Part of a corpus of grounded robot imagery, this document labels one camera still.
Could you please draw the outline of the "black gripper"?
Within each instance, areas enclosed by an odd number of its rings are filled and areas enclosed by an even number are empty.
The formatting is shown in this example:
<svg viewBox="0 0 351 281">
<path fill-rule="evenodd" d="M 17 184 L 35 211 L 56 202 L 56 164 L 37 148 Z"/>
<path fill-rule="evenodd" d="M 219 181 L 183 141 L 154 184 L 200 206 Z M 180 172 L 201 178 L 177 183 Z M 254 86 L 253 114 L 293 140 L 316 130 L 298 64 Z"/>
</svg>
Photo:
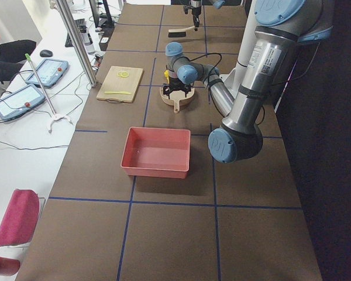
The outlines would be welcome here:
<svg viewBox="0 0 351 281">
<path fill-rule="evenodd" d="M 194 24 L 194 30 L 199 28 L 199 16 L 201 14 L 201 1 L 200 0 L 189 0 L 182 1 L 183 11 L 187 15 L 189 12 L 192 14 L 192 20 Z"/>
<path fill-rule="evenodd" d="M 163 94 L 166 95 L 168 98 L 170 97 L 170 94 L 175 91 L 182 91 L 185 94 L 185 97 L 187 94 L 191 91 L 191 86 L 186 85 L 186 84 L 163 84 Z"/>
</svg>

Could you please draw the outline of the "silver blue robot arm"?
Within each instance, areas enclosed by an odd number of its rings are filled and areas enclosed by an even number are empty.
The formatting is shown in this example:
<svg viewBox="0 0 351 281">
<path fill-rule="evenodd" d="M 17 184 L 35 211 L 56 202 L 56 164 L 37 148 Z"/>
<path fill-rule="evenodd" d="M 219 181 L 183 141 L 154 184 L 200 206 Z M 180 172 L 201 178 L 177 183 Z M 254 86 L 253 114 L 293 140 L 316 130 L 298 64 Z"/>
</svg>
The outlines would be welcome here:
<svg viewBox="0 0 351 281">
<path fill-rule="evenodd" d="M 232 163 L 261 151 L 263 137 L 256 119 L 275 78 L 288 76 L 285 57 L 295 46 L 330 36 L 334 6 L 334 1 L 253 1 L 236 67 L 227 76 L 214 66 L 193 63 L 180 43 L 167 44 L 169 82 L 164 94 L 188 93 L 200 81 L 223 117 L 208 138 L 215 160 Z"/>
</svg>

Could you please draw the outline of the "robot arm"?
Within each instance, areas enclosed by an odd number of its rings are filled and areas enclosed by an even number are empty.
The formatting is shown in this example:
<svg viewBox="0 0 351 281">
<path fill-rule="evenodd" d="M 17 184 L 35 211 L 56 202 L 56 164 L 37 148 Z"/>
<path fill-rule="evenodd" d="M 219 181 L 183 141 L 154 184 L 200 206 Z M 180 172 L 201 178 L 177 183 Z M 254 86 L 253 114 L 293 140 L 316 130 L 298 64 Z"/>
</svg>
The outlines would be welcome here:
<svg viewBox="0 0 351 281">
<path fill-rule="evenodd" d="M 208 1 L 214 8 L 220 9 L 226 1 L 223 0 L 209 0 Z M 202 12 L 202 0 L 189 0 L 189 1 L 182 1 L 183 12 L 188 15 L 189 12 L 192 14 L 192 28 L 197 31 L 199 28 L 199 16 Z"/>
</svg>

